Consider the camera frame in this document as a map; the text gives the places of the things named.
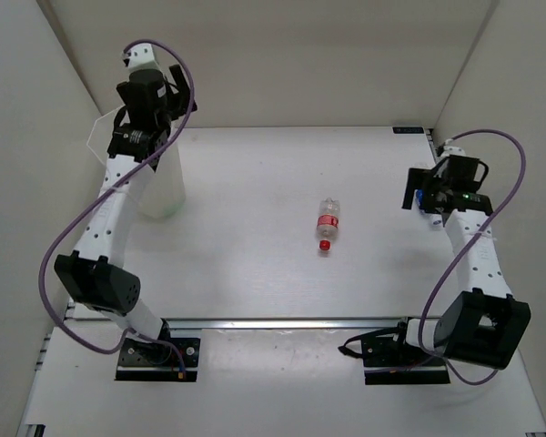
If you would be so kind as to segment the clear bottle blue label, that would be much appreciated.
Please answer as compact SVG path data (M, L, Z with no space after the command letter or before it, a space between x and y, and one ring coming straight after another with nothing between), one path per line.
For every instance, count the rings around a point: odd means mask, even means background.
M420 215L425 219L429 224L431 229L438 230L443 227L442 216L438 212L430 212L427 208L427 203L425 200L425 195L422 189L417 189L415 191L415 203L419 209Z

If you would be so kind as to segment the green plastic bottle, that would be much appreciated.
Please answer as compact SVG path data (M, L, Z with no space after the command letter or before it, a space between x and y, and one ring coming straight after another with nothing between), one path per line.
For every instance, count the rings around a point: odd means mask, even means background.
M175 206L174 208L167 208L163 211L163 218L169 218L174 216L179 210L181 210L180 206Z

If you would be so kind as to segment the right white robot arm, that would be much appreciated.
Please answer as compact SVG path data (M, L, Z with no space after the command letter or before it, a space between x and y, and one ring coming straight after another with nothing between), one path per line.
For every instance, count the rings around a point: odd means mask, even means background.
M414 362L425 349L441 357L505 369L531 320L527 303L504 279L487 219L494 210L479 190L489 167L447 147L434 168L411 168L402 207L439 216L457 257L459 294L437 321L411 319L390 342L393 358Z

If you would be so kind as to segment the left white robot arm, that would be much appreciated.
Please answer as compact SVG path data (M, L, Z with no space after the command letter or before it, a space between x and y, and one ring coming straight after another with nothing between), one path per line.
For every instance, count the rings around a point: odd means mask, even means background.
M124 54L129 76L116 88L123 106L113 122L97 204L72 252L57 256L55 272L74 302L131 330L142 341L143 356L162 364L173 343L161 334L165 322L141 300L139 277L125 270L125 249L137 202L176 136L172 124L187 120L196 103L187 69L173 65L167 77L155 47L141 40Z

